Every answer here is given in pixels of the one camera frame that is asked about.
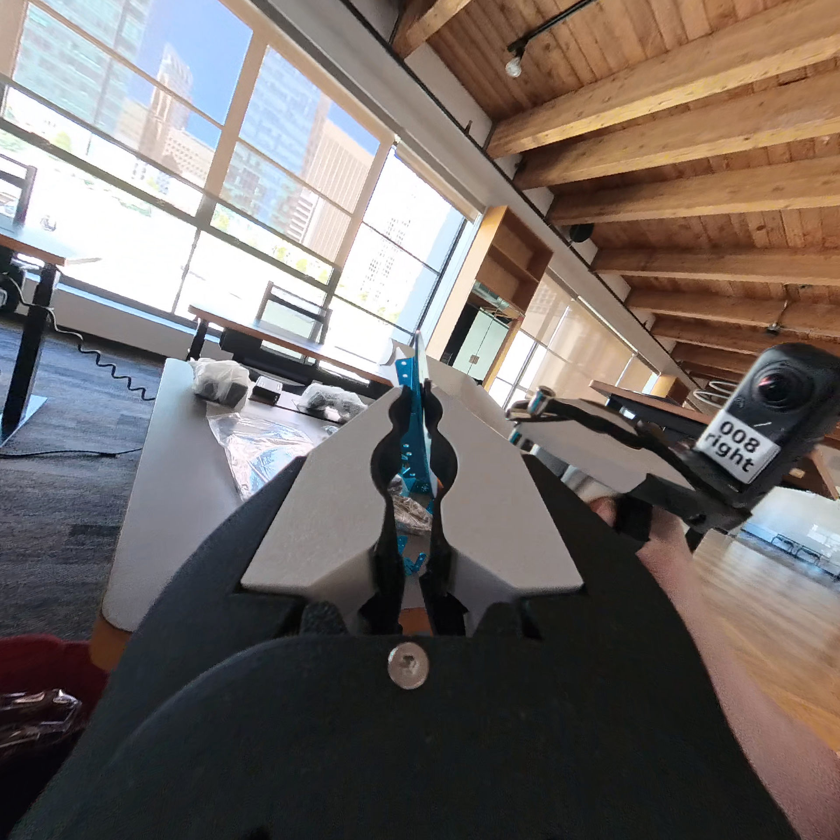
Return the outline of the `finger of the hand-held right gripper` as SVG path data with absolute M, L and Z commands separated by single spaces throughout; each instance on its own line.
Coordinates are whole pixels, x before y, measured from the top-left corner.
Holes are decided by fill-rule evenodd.
M 651 433 L 640 432 L 625 427 L 614 419 L 613 415 L 600 416 L 592 411 L 597 407 L 594 403 L 583 401 L 586 407 L 579 406 L 572 401 L 562 401 L 551 398 L 542 407 L 540 413 L 535 413 L 527 401 L 514 402 L 507 409 L 507 419 L 513 422 L 551 424 L 561 422 L 575 422 L 591 432 L 608 436 L 621 445 L 635 449 L 647 450 L 656 454 L 669 454 L 671 449 L 665 442 Z
M 632 495 L 640 498 L 642 490 L 695 489 L 656 453 L 626 446 L 574 420 L 515 423 L 509 438 L 519 447 L 530 442 L 565 463 L 562 482 L 583 501 Z

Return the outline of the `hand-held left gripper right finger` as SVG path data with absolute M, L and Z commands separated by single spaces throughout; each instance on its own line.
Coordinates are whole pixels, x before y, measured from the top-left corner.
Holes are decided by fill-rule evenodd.
M 426 380 L 423 415 L 439 483 L 420 578 L 433 634 L 471 635 L 498 603 L 578 592 L 581 574 L 499 406 L 485 418 Z

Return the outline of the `small metal socket wrench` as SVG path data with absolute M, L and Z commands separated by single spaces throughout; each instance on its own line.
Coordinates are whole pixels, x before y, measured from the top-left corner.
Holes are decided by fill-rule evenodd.
M 550 415 L 555 402 L 555 392 L 540 387 L 528 399 L 513 402 L 506 411 L 506 417 L 513 423 L 535 421 L 543 415 Z

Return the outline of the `blue perforated metal bracket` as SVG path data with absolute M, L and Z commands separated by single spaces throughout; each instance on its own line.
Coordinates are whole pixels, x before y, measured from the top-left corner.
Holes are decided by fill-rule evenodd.
M 419 363 L 416 355 L 394 362 L 397 383 L 409 391 L 410 406 L 408 409 L 407 429 L 402 435 L 401 451 L 403 459 L 413 466 L 410 470 L 418 470 L 416 464 L 424 456 L 424 414 L 422 403 L 422 385 L 419 373 Z

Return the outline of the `blue round metal plate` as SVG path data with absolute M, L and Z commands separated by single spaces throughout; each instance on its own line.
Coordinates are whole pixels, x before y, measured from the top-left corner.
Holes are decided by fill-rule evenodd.
M 427 494 L 430 497 L 435 498 L 438 493 L 438 482 L 431 467 L 431 440 L 427 431 L 425 414 L 425 383 L 429 379 L 429 375 L 427 367 L 425 341 L 420 329 L 417 329 L 414 333 L 413 348 L 415 354 L 413 368 L 414 377 L 412 388 L 414 393 L 413 404 L 415 405 L 413 410 L 414 414 L 416 415 L 417 434 L 419 439 L 419 443 L 417 444 L 417 446 L 419 447 L 418 457 L 420 458 L 420 461 L 418 463 L 421 463 L 423 465 L 423 485 L 427 487 Z

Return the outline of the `person's right hand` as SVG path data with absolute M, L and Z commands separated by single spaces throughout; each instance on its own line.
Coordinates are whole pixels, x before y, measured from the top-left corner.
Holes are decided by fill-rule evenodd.
M 698 592 L 684 523 L 675 515 L 653 508 L 648 540 L 637 557 L 672 602 Z

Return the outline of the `window with roller blinds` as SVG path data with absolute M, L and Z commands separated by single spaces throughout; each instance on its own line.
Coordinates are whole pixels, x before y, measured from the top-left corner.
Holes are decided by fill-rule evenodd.
M 648 394 L 657 378 L 634 348 L 546 274 L 488 391 L 504 408 L 539 385 L 562 398 L 605 405 L 592 382 Z

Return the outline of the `crinkled silver plastic bag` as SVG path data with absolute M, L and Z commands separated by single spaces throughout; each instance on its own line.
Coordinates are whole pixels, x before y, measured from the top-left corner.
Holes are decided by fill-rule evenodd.
M 404 479 L 400 475 L 394 476 L 387 490 L 392 500 L 396 531 L 413 536 L 429 534 L 432 530 L 433 515 L 409 496 Z

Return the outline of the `small blue metal parts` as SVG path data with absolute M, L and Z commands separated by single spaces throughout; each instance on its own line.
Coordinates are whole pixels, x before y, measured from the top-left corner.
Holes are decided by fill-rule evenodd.
M 406 577 L 418 576 L 425 569 L 431 547 L 429 533 L 397 532 L 396 544 Z

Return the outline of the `plastic bag with dark parts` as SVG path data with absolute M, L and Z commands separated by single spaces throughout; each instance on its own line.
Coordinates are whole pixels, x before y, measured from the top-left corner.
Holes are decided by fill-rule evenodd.
M 367 405 L 353 392 L 313 382 L 300 394 L 297 408 L 308 415 L 343 425 L 360 415 Z

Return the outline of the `wooden shelf unit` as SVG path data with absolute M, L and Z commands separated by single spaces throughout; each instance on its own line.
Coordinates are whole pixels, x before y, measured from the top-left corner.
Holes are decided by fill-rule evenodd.
M 552 257 L 509 207 L 487 210 L 429 333 L 427 356 L 490 389 Z

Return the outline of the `wooden chair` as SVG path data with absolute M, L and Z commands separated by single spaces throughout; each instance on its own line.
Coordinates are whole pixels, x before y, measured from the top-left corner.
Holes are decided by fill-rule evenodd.
M 35 186 L 37 168 L 1 154 L 1 215 L 24 224 Z
M 284 290 L 271 281 L 266 284 L 256 320 L 304 339 L 323 343 L 328 334 L 331 315 L 328 308 Z

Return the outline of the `red cloth item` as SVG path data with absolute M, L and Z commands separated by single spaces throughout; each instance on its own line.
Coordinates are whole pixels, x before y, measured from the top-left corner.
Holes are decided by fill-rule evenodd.
M 108 679 L 109 674 L 92 663 L 88 642 L 37 634 L 1 639 L 4 695 L 62 689 L 81 702 L 82 714 L 89 718 Z

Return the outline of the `large clear glass window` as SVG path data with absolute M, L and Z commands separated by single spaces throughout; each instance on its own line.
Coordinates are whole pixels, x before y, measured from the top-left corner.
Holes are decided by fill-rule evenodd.
M 2 153 L 27 222 L 96 262 L 62 301 L 255 316 L 266 284 L 377 359 L 426 339 L 475 232 L 395 131 L 251 2 L 2 2 Z

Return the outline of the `table with black leg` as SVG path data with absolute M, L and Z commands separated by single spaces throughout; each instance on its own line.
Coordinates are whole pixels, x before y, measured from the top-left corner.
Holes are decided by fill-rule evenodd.
M 18 255 L 42 262 L 38 283 L 27 305 L 3 405 L 1 446 L 4 447 L 47 401 L 44 396 L 34 394 L 34 384 L 60 273 L 70 266 L 99 261 L 101 256 L 89 248 L 72 248 L 40 227 L 19 223 L 2 223 L 1 246 L 2 257 L 7 261 Z

